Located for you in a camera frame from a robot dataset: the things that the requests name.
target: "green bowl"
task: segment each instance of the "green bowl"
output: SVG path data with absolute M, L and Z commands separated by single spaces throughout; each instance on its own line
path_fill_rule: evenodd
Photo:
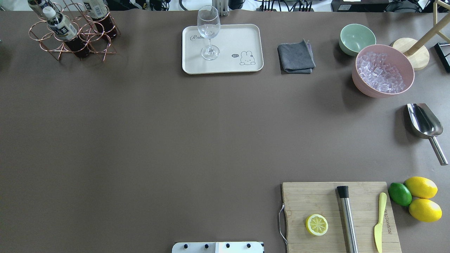
M 349 24 L 341 30 L 339 46 L 350 56 L 356 56 L 363 48 L 376 43 L 374 33 L 363 25 Z

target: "bottle cap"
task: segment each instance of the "bottle cap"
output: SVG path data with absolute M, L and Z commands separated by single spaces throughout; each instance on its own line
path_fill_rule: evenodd
M 45 7 L 42 12 L 44 13 L 44 15 L 48 18 L 51 19 L 54 16 L 56 16 L 56 11 L 51 8 L 50 6 Z

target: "bunny illustration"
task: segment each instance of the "bunny illustration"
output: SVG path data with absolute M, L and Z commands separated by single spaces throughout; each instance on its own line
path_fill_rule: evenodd
M 255 58 L 251 51 L 242 51 L 240 65 L 255 65 Z

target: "yellow lemon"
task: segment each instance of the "yellow lemon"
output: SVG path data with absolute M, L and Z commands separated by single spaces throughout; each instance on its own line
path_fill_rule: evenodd
M 408 178 L 404 185 L 411 192 L 411 195 L 417 198 L 430 199 L 437 193 L 436 184 L 430 179 L 421 176 Z
M 415 199 L 409 205 L 409 213 L 419 221 L 433 222 L 442 217 L 441 207 L 429 199 Z
M 328 231 L 328 222 L 320 214 L 311 214 L 306 218 L 306 230 L 312 235 L 324 235 Z

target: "gray cloth napkin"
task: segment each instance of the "gray cloth napkin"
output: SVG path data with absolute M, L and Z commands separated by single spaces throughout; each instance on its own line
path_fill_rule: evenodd
M 311 74 L 315 68 L 311 45 L 303 40 L 300 43 L 281 44 L 278 55 L 283 70 L 290 74 Z

